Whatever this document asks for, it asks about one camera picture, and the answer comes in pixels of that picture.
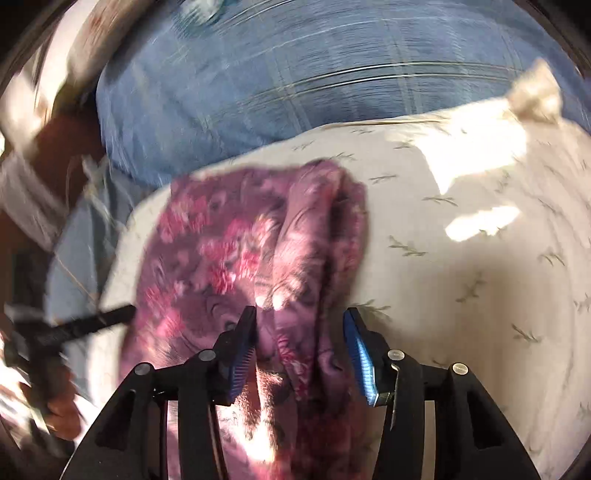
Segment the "left hand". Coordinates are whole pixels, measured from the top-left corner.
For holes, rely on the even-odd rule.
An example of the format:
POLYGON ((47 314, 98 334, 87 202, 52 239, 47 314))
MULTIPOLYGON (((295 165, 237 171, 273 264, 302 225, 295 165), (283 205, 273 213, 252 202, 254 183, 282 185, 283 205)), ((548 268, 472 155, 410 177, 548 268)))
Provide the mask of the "left hand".
POLYGON ((67 367, 61 368, 60 377, 65 388, 47 403, 49 414, 46 416, 46 424, 56 437, 74 441, 82 433, 82 415, 75 403, 77 389, 67 367))

